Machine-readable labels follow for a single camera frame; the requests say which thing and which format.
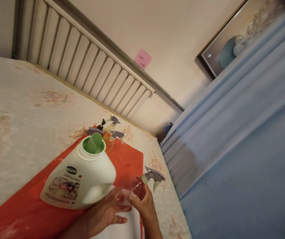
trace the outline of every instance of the blue curtain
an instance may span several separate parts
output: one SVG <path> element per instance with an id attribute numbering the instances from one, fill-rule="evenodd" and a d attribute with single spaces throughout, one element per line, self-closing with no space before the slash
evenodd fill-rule
<path id="1" fill-rule="evenodd" d="M 285 238 L 285 12 L 161 149 L 194 238 Z"/>

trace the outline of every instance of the floral bedspread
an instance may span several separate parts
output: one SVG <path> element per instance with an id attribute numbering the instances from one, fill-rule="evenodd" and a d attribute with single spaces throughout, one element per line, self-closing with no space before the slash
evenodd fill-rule
<path id="1" fill-rule="evenodd" d="M 110 114 L 33 65 L 0 58 L 0 205 L 70 146 L 83 126 Z M 124 142 L 166 177 L 153 195 L 164 238 L 191 238 L 157 139 L 120 122 Z"/>

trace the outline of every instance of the picture frame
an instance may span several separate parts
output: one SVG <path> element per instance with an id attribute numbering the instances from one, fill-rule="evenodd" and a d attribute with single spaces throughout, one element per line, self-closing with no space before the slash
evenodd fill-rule
<path id="1" fill-rule="evenodd" d="M 244 0 L 198 54 L 214 80 L 284 11 L 284 0 Z"/>

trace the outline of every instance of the hand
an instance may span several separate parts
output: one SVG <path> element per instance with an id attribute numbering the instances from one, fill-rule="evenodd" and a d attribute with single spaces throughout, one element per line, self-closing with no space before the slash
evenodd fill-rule
<path id="1" fill-rule="evenodd" d="M 131 211 L 131 208 L 123 210 L 116 205 L 116 193 L 120 189 L 114 189 L 109 195 L 99 201 L 76 222 L 69 226 L 59 239 L 91 238 L 101 233 L 111 224 L 123 224 L 127 218 L 116 216 L 121 211 Z"/>
<path id="2" fill-rule="evenodd" d="M 130 204 L 136 208 L 142 218 L 142 223 L 145 227 L 145 237 L 146 239 L 162 238 L 160 232 L 158 218 L 156 214 L 155 204 L 153 203 L 152 193 L 147 184 L 144 185 L 146 195 L 143 200 L 131 193 L 128 196 L 128 201 Z"/>

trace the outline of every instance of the bottle label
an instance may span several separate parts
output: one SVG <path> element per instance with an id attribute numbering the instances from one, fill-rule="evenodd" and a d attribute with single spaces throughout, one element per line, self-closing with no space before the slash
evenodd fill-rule
<path id="1" fill-rule="evenodd" d="M 58 176 L 50 182 L 45 192 L 46 200 L 51 204 L 73 208 L 77 200 L 81 178 L 82 175 L 77 175 L 76 168 L 66 167 L 64 175 Z"/>
<path id="2" fill-rule="evenodd" d="M 58 176 L 51 181 L 45 195 L 60 202 L 74 204 L 77 199 L 79 186 L 78 182 Z"/>

